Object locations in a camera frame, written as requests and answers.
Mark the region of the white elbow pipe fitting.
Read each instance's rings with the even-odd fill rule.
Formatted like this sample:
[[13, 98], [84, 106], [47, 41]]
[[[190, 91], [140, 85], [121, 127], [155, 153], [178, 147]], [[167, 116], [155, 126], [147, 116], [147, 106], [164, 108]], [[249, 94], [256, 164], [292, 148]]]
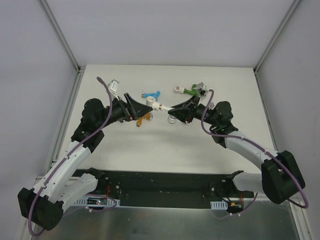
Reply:
[[146, 105], [151, 107], [154, 111], [158, 111], [160, 109], [160, 103], [153, 96], [148, 96], [146, 99]]

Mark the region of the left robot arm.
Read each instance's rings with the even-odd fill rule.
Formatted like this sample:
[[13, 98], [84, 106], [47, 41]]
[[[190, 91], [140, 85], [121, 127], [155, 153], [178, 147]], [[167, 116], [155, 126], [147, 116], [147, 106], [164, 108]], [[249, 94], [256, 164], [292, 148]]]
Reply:
[[135, 121], [151, 112], [152, 107], [139, 103], [128, 93], [125, 100], [115, 98], [109, 106], [97, 99], [85, 102], [79, 126], [71, 136], [62, 158], [31, 189], [22, 188], [18, 195], [21, 215], [44, 231], [57, 226], [65, 211], [87, 193], [96, 195], [105, 191], [103, 173], [89, 169], [74, 184], [65, 184], [79, 167], [95, 151], [104, 138], [103, 128], [122, 119]]

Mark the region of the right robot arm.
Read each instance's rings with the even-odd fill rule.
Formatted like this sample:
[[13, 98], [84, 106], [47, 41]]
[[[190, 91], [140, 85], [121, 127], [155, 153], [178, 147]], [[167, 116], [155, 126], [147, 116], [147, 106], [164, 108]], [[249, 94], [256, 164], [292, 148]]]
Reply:
[[237, 197], [242, 191], [263, 193], [278, 205], [297, 193], [306, 199], [303, 192], [306, 183], [293, 154], [287, 150], [268, 150], [246, 137], [233, 126], [232, 108], [228, 101], [218, 102], [209, 109], [193, 96], [173, 106], [168, 114], [183, 123], [197, 119], [202, 125], [209, 124], [210, 128], [204, 131], [216, 144], [241, 155], [260, 170], [260, 173], [239, 170], [231, 174], [231, 181], [225, 184], [228, 196]]

